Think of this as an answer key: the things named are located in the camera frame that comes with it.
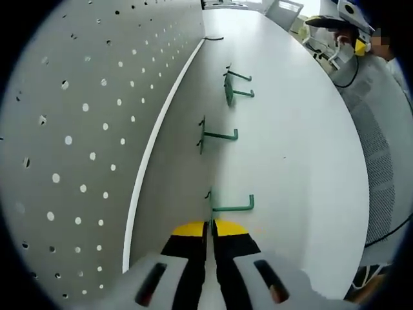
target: white pegboard wall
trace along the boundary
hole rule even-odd
[[[1,105],[0,198],[58,304],[100,297],[121,274],[142,155],[203,34],[196,0],[70,0],[21,54]]]

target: white tabletop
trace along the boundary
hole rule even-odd
[[[171,102],[146,170],[136,211],[131,264],[160,251],[174,227],[208,220],[210,186],[221,212],[244,225],[262,251],[286,256],[304,269],[312,287],[343,298],[357,271],[368,225],[368,181],[350,114],[322,68],[290,35],[265,16],[244,10],[205,10],[206,41]],[[234,107],[225,102],[225,66],[234,79]],[[231,134],[206,137],[199,155],[198,122]],[[199,309],[224,309],[208,254]]]
[[[254,194],[256,208],[220,216],[244,225],[262,251],[289,257],[315,290],[343,298],[368,226],[367,170],[350,114],[311,55],[266,17],[203,16],[208,36],[225,37],[232,70],[253,77],[234,79],[234,89],[256,94],[236,97],[226,123],[239,139],[221,151],[215,184],[222,204],[248,204]]]

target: black wire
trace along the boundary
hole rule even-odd
[[[396,231],[398,231],[400,228],[402,228],[402,226],[404,226],[404,224],[406,224],[406,223],[412,218],[412,216],[413,216],[413,213],[410,214],[410,215],[408,216],[408,218],[407,218],[403,223],[401,223],[399,226],[397,226],[395,229],[393,229],[392,231],[388,232],[388,233],[385,234],[383,237],[378,238],[377,240],[374,240],[373,242],[367,243],[367,244],[364,246],[364,248],[366,249],[367,247],[371,247],[372,245],[374,245],[374,244],[376,244],[376,243],[384,240],[385,238],[391,236],[391,235],[394,234]]]
[[[204,37],[204,39],[209,41],[219,41],[224,40],[224,37]]]
[[[347,88],[347,87],[349,87],[351,84],[353,84],[353,82],[354,82],[354,80],[355,80],[355,78],[356,78],[356,76],[357,76],[357,73],[359,73],[359,58],[358,58],[358,56],[355,56],[355,57],[356,57],[356,66],[357,66],[357,67],[356,67],[356,72],[354,73],[354,76],[353,76],[353,78],[351,79],[350,83],[347,84],[347,85],[344,85],[344,86],[337,85],[337,84],[333,83],[335,87]]]

